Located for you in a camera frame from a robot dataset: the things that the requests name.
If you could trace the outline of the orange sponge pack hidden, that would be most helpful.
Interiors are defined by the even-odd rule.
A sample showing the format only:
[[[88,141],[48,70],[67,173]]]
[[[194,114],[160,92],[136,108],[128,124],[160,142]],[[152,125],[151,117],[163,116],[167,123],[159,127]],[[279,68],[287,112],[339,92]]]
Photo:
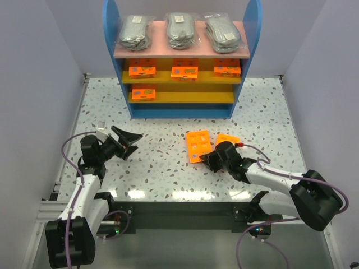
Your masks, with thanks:
[[[131,90],[133,101],[152,101],[156,99],[155,84],[133,84]]]

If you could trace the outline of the silver scrubber pack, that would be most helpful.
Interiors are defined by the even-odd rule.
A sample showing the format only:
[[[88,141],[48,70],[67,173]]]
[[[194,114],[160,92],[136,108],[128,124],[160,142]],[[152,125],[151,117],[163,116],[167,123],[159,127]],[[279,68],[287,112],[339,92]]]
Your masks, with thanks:
[[[128,15],[120,23],[117,44],[131,51],[151,47],[154,16]]]
[[[216,53],[229,54],[248,48],[228,14],[205,13],[204,21],[206,36]]]
[[[199,44],[200,38],[196,30],[198,18],[196,13],[169,12],[166,14],[166,36],[170,48],[185,50]]]

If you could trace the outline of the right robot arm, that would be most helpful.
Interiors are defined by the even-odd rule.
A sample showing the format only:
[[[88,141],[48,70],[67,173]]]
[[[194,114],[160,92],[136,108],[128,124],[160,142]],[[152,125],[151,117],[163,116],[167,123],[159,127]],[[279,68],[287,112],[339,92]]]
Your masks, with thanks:
[[[224,141],[200,160],[214,173],[226,170],[234,180],[267,188],[252,199],[254,213],[284,215],[302,220],[307,226],[323,231],[334,216],[344,213],[348,198],[329,184],[320,173],[308,170],[294,173],[270,166],[270,159],[243,157],[237,151],[244,143]]]

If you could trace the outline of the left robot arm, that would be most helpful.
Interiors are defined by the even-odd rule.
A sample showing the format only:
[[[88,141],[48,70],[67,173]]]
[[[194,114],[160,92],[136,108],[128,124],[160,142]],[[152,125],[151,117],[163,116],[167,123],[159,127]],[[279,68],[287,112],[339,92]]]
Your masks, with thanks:
[[[47,222],[45,237],[51,268],[72,268],[93,263],[96,234],[101,222],[117,213],[110,192],[101,192],[105,163],[113,157],[127,160],[137,150],[141,134],[111,127],[108,133],[99,124],[95,131],[79,133],[82,155],[74,164],[76,185],[65,209],[56,220]]]

